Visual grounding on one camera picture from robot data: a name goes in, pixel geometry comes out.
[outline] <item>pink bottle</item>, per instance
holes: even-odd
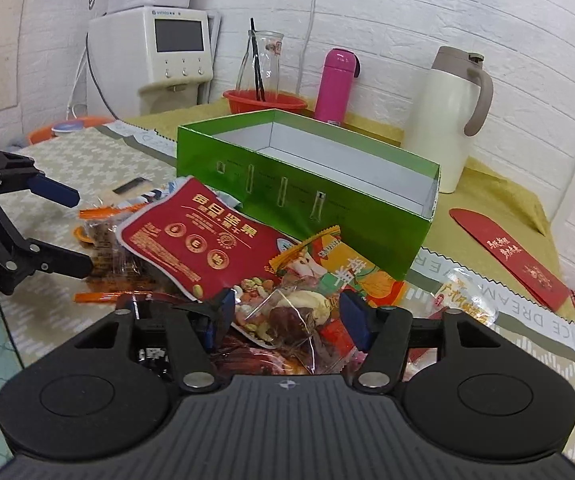
[[[359,77],[361,65],[353,52],[333,48],[325,58],[314,119],[341,126],[347,110],[352,80]]]

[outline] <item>glass jar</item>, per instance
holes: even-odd
[[[277,101],[283,34],[248,30],[247,52],[236,80],[236,89],[256,101]]]

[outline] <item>blue lid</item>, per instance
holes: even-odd
[[[84,127],[83,121],[66,121],[52,126],[52,131],[55,134],[70,134],[72,132],[78,132]]]

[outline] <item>green box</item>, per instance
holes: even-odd
[[[343,241],[403,279],[434,218],[439,165],[380,140],[281,110],[178,127],[178,175],[240,200],[243,212],[304,240]]]

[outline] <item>white brick wall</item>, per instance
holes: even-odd
[[[294,90],[311,0],[192,0],[223,13],[212,97],[235,84],[250,17],[285,34],[282,88]],[[317,0],[301,92],[315,96],[327,51],[355,51],[349,108],[403,126],[439,46],[481,52],[495,82],[474,155],[539,195],[552,214],[575,165],[575,0]],[[575,209],[557,243],[575,286]]]
[[[100,0],[98,8],[104,10],[106,1]],[[18,42],[19,104],[0,112],[0,148],[64,119],[89,19],[88,0],[24,1]]]

